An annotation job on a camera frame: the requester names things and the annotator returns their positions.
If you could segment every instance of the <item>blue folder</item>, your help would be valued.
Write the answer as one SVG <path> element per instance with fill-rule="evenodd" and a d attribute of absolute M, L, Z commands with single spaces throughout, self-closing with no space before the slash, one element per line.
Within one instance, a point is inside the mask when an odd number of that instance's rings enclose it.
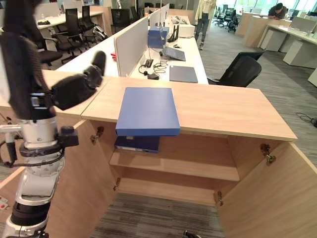
<path fill-rule="evenodd" d="M 172 89 L 126 88 L 118 136 L 176 136 L 180 133 Z"/>

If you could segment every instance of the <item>office chair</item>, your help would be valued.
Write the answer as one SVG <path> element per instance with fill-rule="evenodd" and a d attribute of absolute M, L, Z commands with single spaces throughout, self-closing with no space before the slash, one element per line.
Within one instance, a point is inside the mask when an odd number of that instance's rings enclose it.
<path fill-rule="evenodd" d="M 117 27 L 127 27 L 130 25 L 130 9 L 111 9 L 114 32 Z"/>
<path fill-rule="evenodd" d="M 234 8 L 227 8 L 226 14 L 223 19 L 222 28 L 229 27 L 229 24 L 235 15 L 236 15 L 236 10 Z"/>
<path fill-rule="evenodd" d="M 154 7 L 154 4 L 151 2 L 145 2 L 144 7 Z"/>
<path fill-rule="evenodd" d="M 299 13 L 299 10 L 294 10 L 293 13 L 292 13 L 292 16 L 291 16 L 290 20 L 292 21 L 293 18 L 298 15 L 298 13 Z"/>
<path fill-rule="evenodd" d="M 46 46 L 46 40 L 53 41 L 55 45 L 57 45 L 57 39 L 44 38 L 37 27 L 34 27 L 34 33 L 31 37 L 31 40 L 36 44 L 38 50 L 43 50 L 38 52 L 41 63 L 46 63 L 48 66 L 51 66 L 53 61 L 62 58 L 63 54 L 61 52 L 49 51 Z"/>
<path fill-rule="evenodd" d="M 222 14 L 224 14 L 226 12 L 227 8 L 228 8 L 228 5 L 224 4 L 223 9 L 222 9 Z"/>
<path fill-rule="evenodd" d="M 81 29 L 78 23 L 78 13 L 76 8 L 66 9 L 66 27 L 67 32 L 59 32 L 54 36 L 59 40 L 59 43 L 56 45 L 56 48 L 59 51 L 65 51 L 71 54 L 70 57 L 67 57 L 61 61 L 64 64 L 67 60 L 72 60 L 77 56 L 74 54 L 74 50 L 78 49 L 80 53 L 82 53 L 80 47 L 84 45 L 84 42 L 80 38 Z M 62 41 L 60 36 L 65 36 L 67 41 Z"/>
<path fill-rule="evenodd" d="M 219 82 L 210 82 L 208 80 L 208 83 L 223 86 L 247 87 L 256 77 L 258 77 L 261 70 L 261 65 L 254 58 L 243 56 L 239 58 L 223 80 Z"/>
<path fill-rule="evenodd" d="M 89 42 L 91 43 L 97 43 L 96 37 L 93 35 L 87 35 L 86 33 L 90 30 L 92 30 L 96 24 L 93 23 L 90 17 L 90 6 L 83 6 L 82 7 L 82 24 L 80 25 L 80 28 L 82 30 L 83 36 L 85 38 L 85 42 L 87 43 L 88 47 L 90 48 Z"/>
<path fill-rule="evenodd" d="M 238 20 L 237 14 L 234 14 L 230 24 L 228 25 L 228 32 L 230 31 L 236 32 L 236 28 L 238 24 L 239 24 L 239 20 Z"/>
<path fill-rule="evenodd" d="M 226 69 L 225 73 L 223 74 L 223 76 L 221 77 L 221 79 L 213 79 L 212 77 L 207 77 L 208 79 L 208 83 L 209 84 L 218 84 L 219 82 L 223 81 L 224 79 L 228 78 L 230 73 L 232 71 L 235 70 L 236 64 L 237 62 L 245 56 L 249 56 L 251 58 L 253 58 L 254 60 L 258 60 L 265 52 L 266 50 L 263 51 L 258 51 L 258 52 L 240 52 L 236 58 L 233 60 L 233 62 L 231 63 L 231 65 Z"/>
<path fill-rule="evenodd" d="M 135 7 L 130 7 L 130 9 L 131 9 L 131 12 L 132 12 L 132 20 L 131 20 L 131 23 L 133 23 L 133 22 L 136 22 L 137 20 L 139 20 L 140 19 L 140 17 L 139 17 L 139 15 L 138 15 L 138 13 L 137 13 L 137 10 L 135 9 Z"/>

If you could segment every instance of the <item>cabinet hinge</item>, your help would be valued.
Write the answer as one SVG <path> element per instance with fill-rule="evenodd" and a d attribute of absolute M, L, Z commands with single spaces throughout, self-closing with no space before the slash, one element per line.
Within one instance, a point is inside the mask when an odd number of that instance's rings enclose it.
<path fill-rule="evenodd" d="M 121 178 L 117 178 L 117 182 L 115 183 L 115 186 L 113 187 L 113 191 L 117 190 L 117 187 L 119 187 L 120 185 L 120 181 L 121 181 Z"/>
<path fill-rule="evenodd" d="M 91 140 L 91 142 L 92 142 L 93 145 L 96 144 L 97 139 L 102 136 L 103 132 L 104 132 L 104 127 L 103 127 L 103 126 L 99 126 L 99 127 L 97 128 L 96 135 L 92 135 L 92 136 L 90 137 L 90 140 Z"/>
<path fill-rule="evenodd" d="M 218 191 L 218 201 L 220 207 L 223 206 L 222 193 L 220 191 Z"/>
<path fill-rule="evenodd" d="M 270 149 L 271 147 L 268 144 L 261 144 L 261 151 L 266 159 L 266 165 L 268 166 L 276 160 L 275 156 L 270 155 Z"/>

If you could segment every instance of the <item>wooden countertop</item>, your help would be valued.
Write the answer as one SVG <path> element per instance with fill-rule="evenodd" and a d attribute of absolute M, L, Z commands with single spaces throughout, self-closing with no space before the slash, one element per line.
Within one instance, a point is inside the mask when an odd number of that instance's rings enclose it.
<path fill-rule="evenodd" d="M 126 87 L 172 88 L 181 129 L 294 141 L 295 134 L 259 89 L 132 78 L 109 82 L 82 118 L 116 122 Z"/>
<path fill-rule="evenodd" d="M 56 84 L 58 81 L 62 80 L 65 77 L 76 74 L 75 72 L 58 72 L 58 71 L 52 71 L 52 70 L 42 70 L 42 72 L 43 72 L 45 82 L 47 83 L 49 87 L 52 87 L 54 84 Z M 104 77 L 102 85 L 98 90 L 102 89 L 107 84 L 107 82 L 108 82 L 108 78 Z M 63 116 L 72 116 L 75 118 L 81 118 L 80 115 L 83 113 L 85 108 L 93 101 L 96 95 L 97 93 L 93 97 L 82 102 L 81 104 L 73 108 L 67 109 L 65 111 L 62 111 L 61 109 L 58 109 L 57 107 L 55 107 L 56 114 L 63 115 Z M 0 107 L 9 108 L 10 105 L 7 102 L 5 102 L 3 98 L 0 97 Z"/>

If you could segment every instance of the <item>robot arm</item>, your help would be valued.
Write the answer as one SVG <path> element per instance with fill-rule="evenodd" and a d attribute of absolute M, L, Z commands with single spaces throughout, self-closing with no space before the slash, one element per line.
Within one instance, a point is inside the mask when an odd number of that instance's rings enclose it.
<path fill-rule="evenodd" d="M 25 166 L 12 214 L 2 234 L 8 237 L 48 237 L 44 229 L 66 147 L 79 144 L 76 130 L 57 131 L 53 106 L 62 110 L 90 98 L 102 82 L 106 55 L 98 52 L 82 74 L 67 77 L 50 90 L 46 85 L 32 39 L 33 12 L 41 0 L 7 1 L 4 32 L 0 33 L 0 94 L 14 110 L 19 125 L 1 125 L 10 154 L 7 167 Z M 16 164 L 15 134 L 22 132 L 19 148 L 25 163 Z"/>

